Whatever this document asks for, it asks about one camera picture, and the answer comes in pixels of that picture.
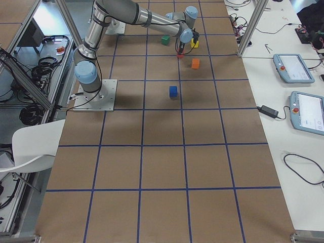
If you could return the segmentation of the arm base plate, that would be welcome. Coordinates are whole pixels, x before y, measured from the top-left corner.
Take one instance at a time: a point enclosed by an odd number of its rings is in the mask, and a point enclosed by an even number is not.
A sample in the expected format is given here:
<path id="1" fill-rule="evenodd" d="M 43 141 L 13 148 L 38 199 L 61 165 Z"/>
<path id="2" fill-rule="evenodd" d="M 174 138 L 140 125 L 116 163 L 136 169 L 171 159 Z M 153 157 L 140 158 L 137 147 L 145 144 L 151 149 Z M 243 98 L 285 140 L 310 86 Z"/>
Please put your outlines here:
<path id="1" fill-rule="evenodd" d="M 117 89 L 116 79 L 104 79 L 101 90 L 90 94 L 83 91 L 81 85 L 78 92 L 83 93 L 76 97 L 73 111 L 75 112 L 96 112 L 96 111 L 114 111 L 114 103 Z"/>

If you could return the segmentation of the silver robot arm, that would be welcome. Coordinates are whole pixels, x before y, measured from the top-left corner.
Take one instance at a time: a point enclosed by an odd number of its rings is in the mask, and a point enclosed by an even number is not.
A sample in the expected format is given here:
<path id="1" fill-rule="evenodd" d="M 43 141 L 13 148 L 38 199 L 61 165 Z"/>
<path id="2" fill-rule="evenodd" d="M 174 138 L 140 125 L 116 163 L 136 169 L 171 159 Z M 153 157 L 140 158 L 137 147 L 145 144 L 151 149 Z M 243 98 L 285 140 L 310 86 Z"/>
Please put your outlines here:
<path id="1" fill-rule="evenodd" d="M 88 32 L 74 53 L 74 74 L 86 101 L 105 96 L 97 61 L 97 51 L 105 34 L 124 34 L 126 25 L 151 28 L 175 37 L 180 43 L 177 55 L 185 55 L 185 45 L 197 40 L 194 24 L 198 16 L 196 7 L 188 6 L 183 12 L 162 16 L 139 6 L 134 1 L 95 1 Z"/>

